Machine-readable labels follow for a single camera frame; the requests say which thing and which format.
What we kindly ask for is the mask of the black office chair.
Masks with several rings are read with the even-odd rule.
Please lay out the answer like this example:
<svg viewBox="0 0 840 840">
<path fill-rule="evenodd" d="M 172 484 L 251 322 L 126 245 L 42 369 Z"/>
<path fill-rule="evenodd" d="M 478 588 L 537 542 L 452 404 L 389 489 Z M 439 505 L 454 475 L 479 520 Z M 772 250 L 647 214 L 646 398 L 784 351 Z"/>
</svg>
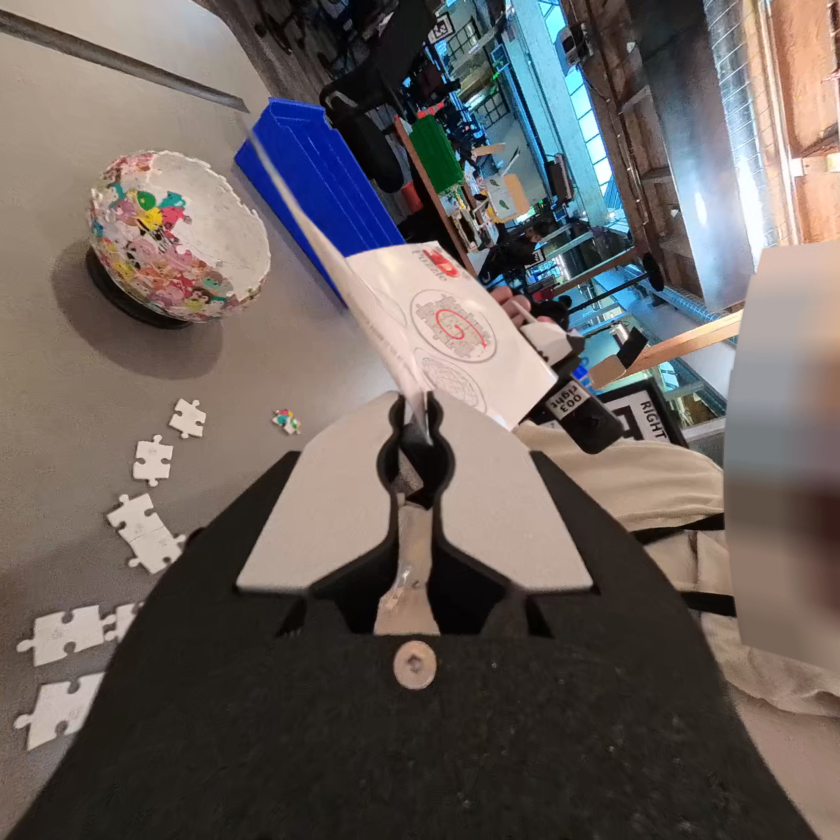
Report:
<svg viewBox="0 0 840 840">
<path fill-rule="evenodd" d="M 392 130 L 379 128 L 370 113 L 390 107 L 396 116 L 409 119 L 398 89 L 422 54 L 435 22 L 429 3 L 399 2 L 361 64 L 319 94 L 330 125 L 339 132 L 362 172 L 384 193 L 398 193 L 405 180 L 386 138 Z"/>
</svg>

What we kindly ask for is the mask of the black floor stand pole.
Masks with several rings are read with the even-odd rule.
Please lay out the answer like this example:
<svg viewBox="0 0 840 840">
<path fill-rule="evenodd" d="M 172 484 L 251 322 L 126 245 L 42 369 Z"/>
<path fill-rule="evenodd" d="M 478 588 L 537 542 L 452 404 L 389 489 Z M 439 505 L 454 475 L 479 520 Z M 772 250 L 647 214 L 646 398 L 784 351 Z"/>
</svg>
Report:
<svg viewBox="0 0 840 840">
<path fill-rule="evenodd" d="M 605 299 L 613 298 L 615 294 L 620 291 L 636 288 L 643 281 L 648 282 L 654 291 L 662 291 L 665 288 L 665 276 L 659 266 L 659 263 L 652 254 L 647 253 L 642 257 L 642 268 L 643 271 L 640 274 L 631 276 L 621 285 L 616 286 L 613 289 L 606 290 L 603 293 L 572 307 L 570 314 L 575 314 L 576 312 L 593 307 L 595 304 L 600 303 Z"/>
</svg>

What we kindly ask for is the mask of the silver ventilation duct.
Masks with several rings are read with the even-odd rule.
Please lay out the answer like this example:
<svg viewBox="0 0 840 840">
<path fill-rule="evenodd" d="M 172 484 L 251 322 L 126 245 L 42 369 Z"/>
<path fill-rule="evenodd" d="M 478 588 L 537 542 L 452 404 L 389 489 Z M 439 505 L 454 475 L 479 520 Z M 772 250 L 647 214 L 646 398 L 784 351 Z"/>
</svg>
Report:
<svg viewBox="0 0 840 840">
<path fill-rule="evenodd" d="M 745 217 L 786 224 L 781 152 L 759 2 L 704 1 L 710 50 Z"/>
</svg>

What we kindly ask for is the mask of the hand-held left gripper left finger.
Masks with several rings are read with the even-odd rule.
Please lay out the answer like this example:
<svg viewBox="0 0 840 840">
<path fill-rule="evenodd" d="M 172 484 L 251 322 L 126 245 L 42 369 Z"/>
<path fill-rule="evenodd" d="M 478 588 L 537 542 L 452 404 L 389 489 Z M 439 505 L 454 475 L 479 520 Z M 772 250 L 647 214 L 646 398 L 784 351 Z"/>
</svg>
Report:
<svg viewBox="0 0 840 840">
<path fill-rule="evenodd" d="M 308 442 L 236 585 L 336 605 L 349 630 L 373 631 L 396 578 L 397 445 L 405 400 L 386 392 Z"/>
</svg>

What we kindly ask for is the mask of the wooden table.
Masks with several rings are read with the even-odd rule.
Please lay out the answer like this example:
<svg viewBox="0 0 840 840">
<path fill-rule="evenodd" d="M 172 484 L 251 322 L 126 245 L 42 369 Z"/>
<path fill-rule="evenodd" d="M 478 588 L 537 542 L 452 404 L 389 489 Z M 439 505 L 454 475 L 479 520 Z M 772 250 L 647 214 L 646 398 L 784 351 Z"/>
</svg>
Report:
<svg viewBox="0 0 840 840">
<path fill-rule="evenodd" d="M 411 126 L 402 117 L 399 115 L 394 117 L 393 129 L 395 135 L 402 144 L 408 159 L 414 165 L 421 183 L 423 183 L 423 189 L 426 191 L 428 197 L 428 204 L 434 208 L 436 217 L 441 225 L 444 226 L 446 235 L 448 239 L 451 240 L 451 244 L 455 250 L 455 256 L 457 256 L 465 270 L 472 277 L 478 279 L 480 269 L 483 267 L 484 262 L 487 260 L 487 256 L 489 255 L 489 249 L 485 248 L 475 252 L 470 252 L 465 247 L 465 244 L 459 235 L 459 227 L 457 227 L 449 215 L 447 215 L 445 207 L 441 203 L 439 194 L 435 191 L 434 185 L 432 184 L 432 181 L 426 171 L 424 163 L 417 153 L 417 150 L 411 140 L 410 128 Z"/>
</svg>

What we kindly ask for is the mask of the blue plastic bin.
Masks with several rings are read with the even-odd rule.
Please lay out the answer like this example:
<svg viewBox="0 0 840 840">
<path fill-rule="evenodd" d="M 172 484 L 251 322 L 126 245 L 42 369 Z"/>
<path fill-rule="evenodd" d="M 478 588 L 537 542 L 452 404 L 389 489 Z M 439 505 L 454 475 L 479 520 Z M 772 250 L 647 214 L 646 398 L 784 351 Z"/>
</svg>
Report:
<svg viewBox="0 0 840 840">
<path fill-rule="evenodd" d="M 325 111 L 272 98 L 254 134 L 302 211 L 344 257 L 405 239 Z"/>
</svg>

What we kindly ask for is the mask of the person's right hand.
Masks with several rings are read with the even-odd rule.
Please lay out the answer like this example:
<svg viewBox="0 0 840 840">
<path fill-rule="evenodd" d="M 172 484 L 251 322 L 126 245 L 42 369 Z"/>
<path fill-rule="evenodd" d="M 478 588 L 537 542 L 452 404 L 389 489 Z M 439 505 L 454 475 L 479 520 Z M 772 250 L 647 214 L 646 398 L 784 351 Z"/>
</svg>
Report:
<svg viewBox="0 0 840 840">
<path fill-rule="evenodd" d="M 496 287 L 490 291 L 490 295 L 517 328 L 524 323 L 535 322 L 531 303 L 525 296 L 514 294 L 509 287 Z"/>
</svg>

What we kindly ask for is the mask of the white printed card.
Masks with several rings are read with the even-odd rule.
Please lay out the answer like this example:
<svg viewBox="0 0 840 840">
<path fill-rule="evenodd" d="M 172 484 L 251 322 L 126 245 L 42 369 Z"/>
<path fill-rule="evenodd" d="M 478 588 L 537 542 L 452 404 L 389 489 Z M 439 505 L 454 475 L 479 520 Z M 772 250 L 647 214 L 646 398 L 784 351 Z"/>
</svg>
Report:
<svg viewBox="0 0 840 840">
<path fill-rule="evenodd" d="M 435 244 L 389 246 L 343 257 L 302 211 L 252 129 L 247 136 L 405 400 L 392 483 L 396 577 L 380 599 L 376 619 L 389 597 L 411 591 L 400 574 L 410 576 L 426 565 L 428 616 L 440 633 L 428 602 L 433 526 L 428 397 L 435 390 L 447 392 L 513 433 L 555 383 L 555 374 L 491 295 L 450 264 Z"/>
</svg>

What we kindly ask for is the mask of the black ball stand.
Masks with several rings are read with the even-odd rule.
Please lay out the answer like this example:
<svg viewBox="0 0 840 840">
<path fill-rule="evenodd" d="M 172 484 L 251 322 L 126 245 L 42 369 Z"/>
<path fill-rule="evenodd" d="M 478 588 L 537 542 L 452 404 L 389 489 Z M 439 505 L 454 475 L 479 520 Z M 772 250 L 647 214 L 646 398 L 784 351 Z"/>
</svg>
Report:
<svg viewBox="0 0 840 840">
<path fill-rule="evenodd" d="M 110 277 L 95 250 L 91 246 L 87 248 L 85 262 L 87 272 L 94 287 L 99 290 L 106 301 L 111 303 L 111 305 L 120 310 L 130 319 L 145 326 L 164 331 L 181 331 L 187 329 L 191 325 L 191 323 L 187 321 L 179 320 L 154 311 L 145 306 L 142 302 L 132 298 L 131 295 L 125 292 Z"/>
</svg>

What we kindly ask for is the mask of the white double jigsaw piece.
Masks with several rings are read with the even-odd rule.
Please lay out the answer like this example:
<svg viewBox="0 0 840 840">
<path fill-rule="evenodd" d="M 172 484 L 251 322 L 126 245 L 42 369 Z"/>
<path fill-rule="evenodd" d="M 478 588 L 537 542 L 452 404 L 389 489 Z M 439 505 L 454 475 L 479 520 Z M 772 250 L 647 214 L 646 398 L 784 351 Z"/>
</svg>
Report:
<svg viewBox="0 0 840 840">
<path fill-rule="evenodd" d="M 58 738 L 78 732 L 87 719 L 104 672 L 50 682 L 38 688 L 32 710 L 17 716 L 16 730 L 26 730 L 26 750 L 40 748 Z"/>
<path fill-rule="evenodd" d="M 99 604 L 75 607 L 37 617 L 28 638 L 16 645 L 31 656 L 34 667 L 58 662 L 71 654 L 118 643 L 129 631 L 144 602 L 116 605 L 105 612 Z"/>
<path fill-rule="evenodd" d="M 159 574 L 178 560 L 186 546 L 185 535 L 174 535 L 154 510 L 148 493 L 122 494 L 119 504 L 105 515 L 108 524 L 131 547 L 131 568 Z"/>
</svg>

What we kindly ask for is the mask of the colourful puzzle ball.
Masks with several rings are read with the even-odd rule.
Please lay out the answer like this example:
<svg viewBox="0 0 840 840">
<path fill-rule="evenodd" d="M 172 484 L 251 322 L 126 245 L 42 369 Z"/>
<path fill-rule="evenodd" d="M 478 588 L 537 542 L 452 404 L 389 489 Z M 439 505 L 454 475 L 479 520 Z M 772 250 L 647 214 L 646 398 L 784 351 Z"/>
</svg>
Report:
<svg viewBox="0 0 840 840">
<path fill-rule="evenodd" d="M 220 320 L 255 301 L 270 269 L 266 227 L 210 164 L 142 151 L 90 190 L 90 247 L 111 286 L 143 313 Z"/>
</svg>

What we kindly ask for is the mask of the green plastic bin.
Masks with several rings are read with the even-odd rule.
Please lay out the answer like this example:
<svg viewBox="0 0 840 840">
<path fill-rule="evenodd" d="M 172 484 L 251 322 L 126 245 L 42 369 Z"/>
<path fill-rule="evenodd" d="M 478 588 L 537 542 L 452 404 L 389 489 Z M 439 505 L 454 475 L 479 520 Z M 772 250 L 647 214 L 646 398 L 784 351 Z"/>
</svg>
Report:
<svg viewBox="0 0 840 840">
<path fill-rule="evenodd" d="M 435 115 L 418 119 L 409 138 L 436 194 L 464 181 L 464 172 L 445 129 Z"/>
</svg>

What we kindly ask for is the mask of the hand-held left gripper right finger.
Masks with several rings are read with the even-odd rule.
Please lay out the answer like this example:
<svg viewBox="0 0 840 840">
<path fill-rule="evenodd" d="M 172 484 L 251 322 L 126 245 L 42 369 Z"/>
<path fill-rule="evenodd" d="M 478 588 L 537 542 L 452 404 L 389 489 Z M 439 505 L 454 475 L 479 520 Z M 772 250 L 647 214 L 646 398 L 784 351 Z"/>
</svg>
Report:
<svg viewBox="0 0 840 840">
<path fill-rule="evenodd" d="M 428 397 L 433 512 L 428 602 L 441 634 L 479 634 L 494 609 L 593 591 L 530 449 L 447 392 Z"/>
</svg>

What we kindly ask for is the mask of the black framed marker sign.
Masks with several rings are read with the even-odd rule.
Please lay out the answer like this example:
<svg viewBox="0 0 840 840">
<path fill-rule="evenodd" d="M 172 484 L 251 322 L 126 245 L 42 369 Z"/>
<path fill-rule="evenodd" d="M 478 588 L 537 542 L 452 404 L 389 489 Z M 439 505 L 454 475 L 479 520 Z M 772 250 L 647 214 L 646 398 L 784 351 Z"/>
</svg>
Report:
<svg viewBox="0 0 840 840">
<path fill-rule="evenodd" d="M 602 392 L 599 398 L 622 424 L 624 438 L 689 447 L 676 415 L 653 380 Z"/>
</svg>

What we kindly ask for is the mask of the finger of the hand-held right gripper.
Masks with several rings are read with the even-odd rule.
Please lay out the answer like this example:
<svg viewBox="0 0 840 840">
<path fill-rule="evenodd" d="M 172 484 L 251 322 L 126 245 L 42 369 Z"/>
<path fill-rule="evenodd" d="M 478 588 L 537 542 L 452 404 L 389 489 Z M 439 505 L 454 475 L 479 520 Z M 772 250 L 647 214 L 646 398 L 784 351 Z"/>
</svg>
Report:
<svg viewBox="0 0 840 840">
<path fill-rule="evenodd" d="M 582 356 L 585 339 L 570 329 L 570 312 L 566 305 L 560 301 L 544 301 L 531 304 L 531 308 L 535 322 L 522 324 L 518 331 L 548 366 Z"/>
</svg>

